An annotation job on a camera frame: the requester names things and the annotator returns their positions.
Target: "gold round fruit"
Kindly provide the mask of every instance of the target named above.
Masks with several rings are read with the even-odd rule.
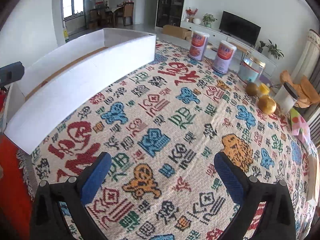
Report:
[[[249,96],[256,96],[257,93],[258,93],[258,86],[253,83],[253,82],[250,82],[247,84],[247,86],[245,87],[245,92],[249,95]]]
[[[258,107],[264,114],[273,114],[277,108],[276,102],[268,95],[260,97]]]

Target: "cardboard box on floor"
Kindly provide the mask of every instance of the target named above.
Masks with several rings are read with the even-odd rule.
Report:
[[[165,25],[163,26],[162,33],[185,40],[191,36],[192,31],[177,26]]]

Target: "window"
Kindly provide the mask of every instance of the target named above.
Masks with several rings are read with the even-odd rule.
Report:
[[[63,17],[73,18],[84,14],[83,0],[62,0]]]

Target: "silver bolt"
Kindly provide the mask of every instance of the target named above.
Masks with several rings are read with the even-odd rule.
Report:
[[[283,179],[279,180],[279,183],[280,183],[281,186],[287,185],[286,182]]]
[[[250,176],[249,180],[253,183],[256,183],[258,181],[258,179],[255,176]]]
[[[76,180],[77,180],[77,177],[75,177],[75,176],[72,176],[72,177],[70,177],[70,178],[68,179],[68,181],[69,181],[70,183],[74,183],[74,182],[76,182]]]
[[[44,187],[46,184],[47,184],[46,180],[41,180],[40,183],[39,183],[39,186],[40,187]]]

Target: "beige curtain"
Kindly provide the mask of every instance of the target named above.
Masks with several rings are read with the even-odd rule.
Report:
[[[299,84],[303,75],[310,78],[320,55],[320,35],[314,30],[309,30],[307,44],[301,58],[294,69],[291,78],[295,84]]]

